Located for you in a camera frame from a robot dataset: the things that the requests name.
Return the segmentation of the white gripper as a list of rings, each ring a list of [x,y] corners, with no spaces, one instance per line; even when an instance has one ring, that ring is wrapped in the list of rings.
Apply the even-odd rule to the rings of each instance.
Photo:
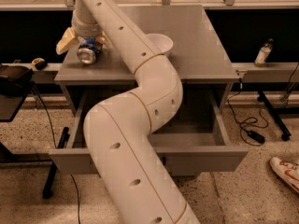
[[[73,11],[72,27],[68,27],[62,38],[56,45],[56,53],[61,55],[78,43],[78,36],[82,38],[96,37],[100,44],[108,46],[108,40],[104,35],[100,35],[102,30],[93,15],[86,8],[76,7]]]

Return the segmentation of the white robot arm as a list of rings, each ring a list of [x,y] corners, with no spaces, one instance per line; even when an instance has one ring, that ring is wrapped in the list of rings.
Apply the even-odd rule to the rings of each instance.
[[[91,108],[83,123],[86,146],[123,223],[200,224],[149,141],[178,112],[178,72],[113,0],[76,0],[72,28],[56,51],[100,33],[137,82]]]

